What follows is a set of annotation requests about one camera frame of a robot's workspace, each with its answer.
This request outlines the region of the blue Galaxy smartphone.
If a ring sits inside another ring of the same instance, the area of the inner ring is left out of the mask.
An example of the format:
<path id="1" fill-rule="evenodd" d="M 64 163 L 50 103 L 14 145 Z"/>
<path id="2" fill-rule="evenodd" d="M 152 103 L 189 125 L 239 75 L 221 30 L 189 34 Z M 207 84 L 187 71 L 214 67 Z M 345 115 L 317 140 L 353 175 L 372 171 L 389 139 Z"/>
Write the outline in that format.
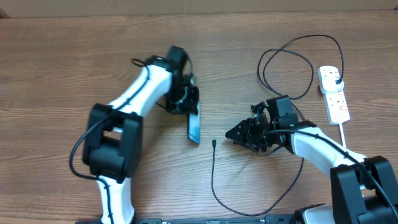
<path id="1" fill-rule="evenodd" d="M 188 115 L 187 138 L 195 144 L 200 144 L 200 102 L 197 104 L 198 114 Z"/>

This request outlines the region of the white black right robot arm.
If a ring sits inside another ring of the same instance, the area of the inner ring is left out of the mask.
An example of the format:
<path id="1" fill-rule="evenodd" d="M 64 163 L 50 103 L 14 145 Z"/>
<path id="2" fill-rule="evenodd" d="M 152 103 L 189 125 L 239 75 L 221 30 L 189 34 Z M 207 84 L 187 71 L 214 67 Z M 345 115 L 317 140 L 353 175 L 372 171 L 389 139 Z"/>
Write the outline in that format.
<path id="1" fill-rule="evenodd" d="M 311 121 L 299 121 L 288 96 L 251 106 L 253 116 L 226 138 L 253 152 L 277 145 L 310 161 L 330 179 L 332 203 L 271 215 L 269 223 L 397 223 L 397 180 L 382 156 L 366 157 L 326 136 Z"/>

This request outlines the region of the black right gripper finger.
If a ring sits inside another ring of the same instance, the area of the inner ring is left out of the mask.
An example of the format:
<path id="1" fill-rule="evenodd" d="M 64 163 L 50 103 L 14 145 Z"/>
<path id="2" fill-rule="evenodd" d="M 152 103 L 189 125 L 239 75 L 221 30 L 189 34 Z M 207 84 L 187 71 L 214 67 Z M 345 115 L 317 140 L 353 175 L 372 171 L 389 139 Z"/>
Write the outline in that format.
<path id="1" fill-rule="evenodd" d="M 227 131 L 225 137 L 238 142 L 248 142 L 251 121 L 252 118 L 242 120 L 235 127 Z"/>
<path id="2" fill-rule="evenodd" d="M 237 144 L 239 146 L 242 146 L 242 147 L 244 147 L 246 149 L 249 149 L 252 152 L 259 152 L 260 151 L 259 147 L 256 144 L 250 144 L 250 143 L 247 143 L 247 142 L 240 142 L 240 141 L 233 141 L 233 144 Z"/>

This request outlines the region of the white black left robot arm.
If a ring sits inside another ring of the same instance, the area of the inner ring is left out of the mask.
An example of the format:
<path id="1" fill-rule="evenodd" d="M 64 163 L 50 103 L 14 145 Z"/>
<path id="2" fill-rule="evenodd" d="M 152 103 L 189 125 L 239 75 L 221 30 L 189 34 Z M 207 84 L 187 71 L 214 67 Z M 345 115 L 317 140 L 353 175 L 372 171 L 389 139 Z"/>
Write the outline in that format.
<path id="1" fill-rule="evenodd" d="M 160 98 L 166 112 L 187 116 L 187 138 L 200 143 L 200 92 L 193 73 L 183 72 L 192 63 L 187 52 L 173 45 L 165 57 L 131 62 L 142 68 L 138 78 L 112 102 L 92 107 L 69 157 L 74 175 L 98 184 L 103 213 L 97 223 L 135 222 L 132 176 L 142 154 L 144 118 Z"/>

